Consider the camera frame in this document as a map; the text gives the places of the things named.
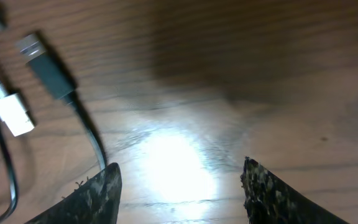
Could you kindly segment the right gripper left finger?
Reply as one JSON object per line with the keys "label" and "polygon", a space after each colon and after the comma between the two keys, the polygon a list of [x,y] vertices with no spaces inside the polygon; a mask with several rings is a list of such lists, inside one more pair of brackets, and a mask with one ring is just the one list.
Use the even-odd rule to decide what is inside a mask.
{"label": "right gripper left finger", "polygon": [[31,224],[116,224],[122,191],[119,164],[112,163],[81,187],[28,222]]}

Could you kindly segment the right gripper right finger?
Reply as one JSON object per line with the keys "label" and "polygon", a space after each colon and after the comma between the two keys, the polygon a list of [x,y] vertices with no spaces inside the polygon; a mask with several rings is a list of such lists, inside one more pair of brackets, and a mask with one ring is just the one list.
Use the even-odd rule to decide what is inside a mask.
{"label": "right gripper right finger", "polygon": [[250,157],[241,175],[250,224],[347,224]]}

